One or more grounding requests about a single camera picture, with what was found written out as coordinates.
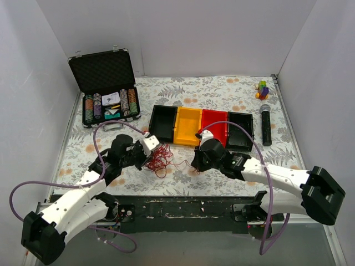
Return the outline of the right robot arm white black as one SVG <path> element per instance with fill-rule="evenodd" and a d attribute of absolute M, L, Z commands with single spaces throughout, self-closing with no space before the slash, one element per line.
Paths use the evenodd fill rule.
<path fill-rule="evenodd" d="M 217 139 L 204 141 L 194 152 L 191 164 L 199 172 L 215 169 L 230 179 L 271 184 L 283 191 L 256 197 L 251 206 L 255 219 L 266 219 L 272 208 L 274 214 L 303 214 L 321 224 L 335 224 L 346 193 L 324 168 L 315 166 L 309 171 L 263 166 L 254 157 L 228 151 Z"/>

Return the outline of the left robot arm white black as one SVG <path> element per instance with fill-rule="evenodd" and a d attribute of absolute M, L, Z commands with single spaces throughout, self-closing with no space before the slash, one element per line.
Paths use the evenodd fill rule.
<path fill-rule="evenodd" d="M 118 135 L 71 190 L 41 212 L 25 216 L 22 246 L 44 265 L 50 265 L 63 253 L 66 244 L 92 223 L 115 220 L 119 203 L 105 192 L 106 187 L 126 167 L 141 170 L 159 145 L 159 140 L 151 134 L 138 141 L 128 135 Z"/>

